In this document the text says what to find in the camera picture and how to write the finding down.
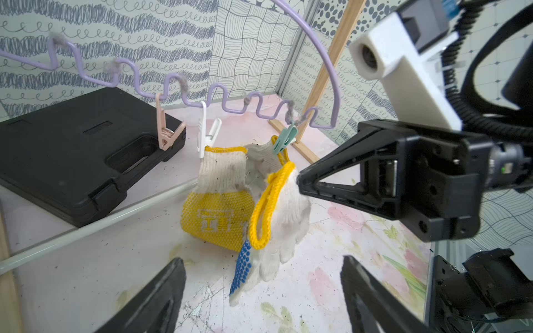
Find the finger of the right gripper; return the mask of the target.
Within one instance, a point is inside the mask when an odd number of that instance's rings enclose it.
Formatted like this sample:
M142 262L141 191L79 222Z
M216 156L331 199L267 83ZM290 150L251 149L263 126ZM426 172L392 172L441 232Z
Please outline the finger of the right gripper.
M416 131L403 123L372 120L297 178L302 195L338 203L372 215L399 220L407 194L408 167L416 146ZM326 178L348 169L359 170L354 185L327 183Z

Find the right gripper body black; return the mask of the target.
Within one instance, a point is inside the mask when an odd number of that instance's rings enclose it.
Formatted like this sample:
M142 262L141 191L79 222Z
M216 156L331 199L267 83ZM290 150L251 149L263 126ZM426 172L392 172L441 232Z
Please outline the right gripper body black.
M400 203L391 216L424 242L468 239L480 230L489 191L532 188L532 145L480 133L396 122Z

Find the yellow dotted work glove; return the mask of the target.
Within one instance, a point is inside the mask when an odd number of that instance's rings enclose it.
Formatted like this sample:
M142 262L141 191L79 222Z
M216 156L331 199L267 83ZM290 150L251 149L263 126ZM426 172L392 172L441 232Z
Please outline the yellow dotted work glove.
M183 231L230 251L240 251L255 208L245 183L247 153L244 147L205 148L197 186L183 204Z

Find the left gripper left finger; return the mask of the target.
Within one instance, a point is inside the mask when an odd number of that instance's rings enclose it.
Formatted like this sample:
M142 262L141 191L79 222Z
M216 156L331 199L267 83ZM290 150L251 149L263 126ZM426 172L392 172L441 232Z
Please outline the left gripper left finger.
M98 332L173 332L176 327L186 271L174 258Z

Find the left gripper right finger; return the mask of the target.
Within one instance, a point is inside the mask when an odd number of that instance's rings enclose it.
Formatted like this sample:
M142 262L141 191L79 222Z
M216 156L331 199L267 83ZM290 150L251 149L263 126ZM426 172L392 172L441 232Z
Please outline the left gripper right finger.
M344 256L340 277L353 332L433 331L405 308L353 256Z

